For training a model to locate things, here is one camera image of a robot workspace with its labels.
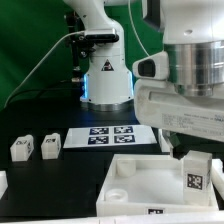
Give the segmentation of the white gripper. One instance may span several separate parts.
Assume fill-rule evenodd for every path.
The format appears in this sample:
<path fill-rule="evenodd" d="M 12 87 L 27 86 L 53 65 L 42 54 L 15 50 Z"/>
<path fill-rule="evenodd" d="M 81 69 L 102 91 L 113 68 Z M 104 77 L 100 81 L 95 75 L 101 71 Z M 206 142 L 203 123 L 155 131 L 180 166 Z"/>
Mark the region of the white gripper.
<path fill-rule="evenodd" d="M 187 154 L 176 132 L 224 142 L 223 84 L 214 87 L 211 97 L 184 97 L 169 82 L 139 79 L 134 109 L 140 124 L 169 130 L 164 132 L 165 142 L 175 159 Z"/>

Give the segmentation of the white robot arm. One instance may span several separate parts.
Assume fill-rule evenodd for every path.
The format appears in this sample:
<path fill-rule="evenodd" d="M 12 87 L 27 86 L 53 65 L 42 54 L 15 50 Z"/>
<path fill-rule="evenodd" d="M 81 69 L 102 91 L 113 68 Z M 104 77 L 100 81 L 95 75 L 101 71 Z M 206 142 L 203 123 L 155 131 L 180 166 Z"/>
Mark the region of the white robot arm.
<path fill-rule="evenodd" d="M 139 123 L 224 142 L 224 0 L 142 0 L 163 32 L 163 50 L 125 65 L 124 31 L 107 6 L 134 0 L 63 0 L 80 17 L 89 69 L 83 105 L 116 110 L 134 103 Z"/>

